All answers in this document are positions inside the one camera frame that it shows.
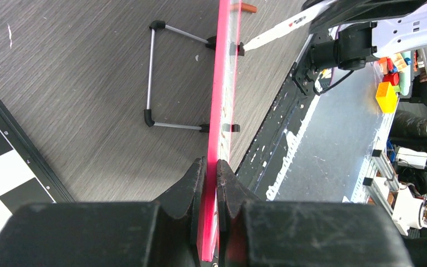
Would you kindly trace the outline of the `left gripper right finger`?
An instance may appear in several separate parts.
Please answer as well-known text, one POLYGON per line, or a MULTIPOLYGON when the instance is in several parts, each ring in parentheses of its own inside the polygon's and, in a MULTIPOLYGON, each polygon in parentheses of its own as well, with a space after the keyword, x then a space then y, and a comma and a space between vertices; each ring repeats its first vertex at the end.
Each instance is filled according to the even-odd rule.
POLYGON ((383 209, 262 201, 217 162, 220 266, 412 266, 383 209))

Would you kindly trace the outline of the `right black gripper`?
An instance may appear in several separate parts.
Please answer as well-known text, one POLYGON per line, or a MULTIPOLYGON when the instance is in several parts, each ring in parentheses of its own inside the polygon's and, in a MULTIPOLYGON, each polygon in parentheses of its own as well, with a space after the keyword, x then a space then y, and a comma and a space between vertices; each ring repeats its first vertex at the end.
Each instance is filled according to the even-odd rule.
POLYGON ((341 24, 404 17, 426 3, 427 0, 338 0, 313 19, 309 33, 341 24))

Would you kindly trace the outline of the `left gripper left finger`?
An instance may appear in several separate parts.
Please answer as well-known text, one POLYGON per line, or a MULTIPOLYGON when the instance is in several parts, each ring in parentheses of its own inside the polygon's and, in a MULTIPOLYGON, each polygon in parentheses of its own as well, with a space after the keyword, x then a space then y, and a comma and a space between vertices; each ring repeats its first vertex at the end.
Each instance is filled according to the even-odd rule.
POLYGON ((149 202, 31 204, 0 233, 0 266, 199 266, 206 163, 149 202))

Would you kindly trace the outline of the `white marker pen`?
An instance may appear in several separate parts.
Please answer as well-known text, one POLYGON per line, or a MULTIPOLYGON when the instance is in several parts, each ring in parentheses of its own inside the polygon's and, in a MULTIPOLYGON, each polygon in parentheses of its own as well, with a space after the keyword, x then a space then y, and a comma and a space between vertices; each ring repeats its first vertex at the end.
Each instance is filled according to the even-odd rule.
POLYGON ((316 4, 277 24, 273 28, 265 31, 257 37, 254 37, 252 40, 247 42, 247 44, 243 45, 243 48, 245 51, 254 50, 271 41, 274 41, 275 39, 281 38, 311 22, 314 18, 323 13, 326 8, 327 5, 325 4, 316 4))

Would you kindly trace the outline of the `brown marker cap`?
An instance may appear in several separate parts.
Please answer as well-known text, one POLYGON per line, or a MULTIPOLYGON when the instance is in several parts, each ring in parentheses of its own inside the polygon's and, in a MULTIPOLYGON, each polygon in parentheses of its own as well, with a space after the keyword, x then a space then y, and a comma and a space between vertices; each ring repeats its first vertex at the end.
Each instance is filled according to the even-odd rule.
POLYGON ((257 7, 247 3, 234 3, 230 5, 230 11, 242 11, 248 13, 256 13, 257 7))

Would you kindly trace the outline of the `pink framed whiteboard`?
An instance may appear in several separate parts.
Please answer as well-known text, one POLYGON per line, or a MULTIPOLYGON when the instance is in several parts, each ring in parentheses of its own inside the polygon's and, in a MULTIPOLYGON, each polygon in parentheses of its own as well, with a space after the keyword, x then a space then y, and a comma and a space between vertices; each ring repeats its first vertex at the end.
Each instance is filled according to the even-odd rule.
POLYGON ((150 61, 148 69, 148 88, 146 108, 143 111, 145 124, 149 127, 170 127, 198 130, 208 133, 206 173, 203 180, 200 222, 198 224, 196 247, 201 261, 213 260, 219 237, 216 203, 216 166, 218 160, 230 160, 231 135, 240 131, 240 126, 233 123, 234 94, 238 57, 244 55, 240 42, 241 1, 220 1, 217 20, 217 33, 208 39, 195 36, 175 28, 165 21, 153 21, 150 26, 150 61), (156 122, 152 118, 151 95, 152 74, 156 33, 169 30, 203 43, 215 51, 213 72, 212 100, 210 122, 208 124, 180 125, 156 122))

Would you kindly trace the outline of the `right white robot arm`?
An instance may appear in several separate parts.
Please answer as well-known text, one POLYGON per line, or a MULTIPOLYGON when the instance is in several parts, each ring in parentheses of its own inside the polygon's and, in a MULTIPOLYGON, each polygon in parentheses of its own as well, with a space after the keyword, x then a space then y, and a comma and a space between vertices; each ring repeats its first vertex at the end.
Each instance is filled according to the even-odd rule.
POLYGON ((317 70, 356 71, 366 63, 427 47, 427 1, 333 1, 312 20, 310 33, 346 25, 337 39, 314 44, 317 70))

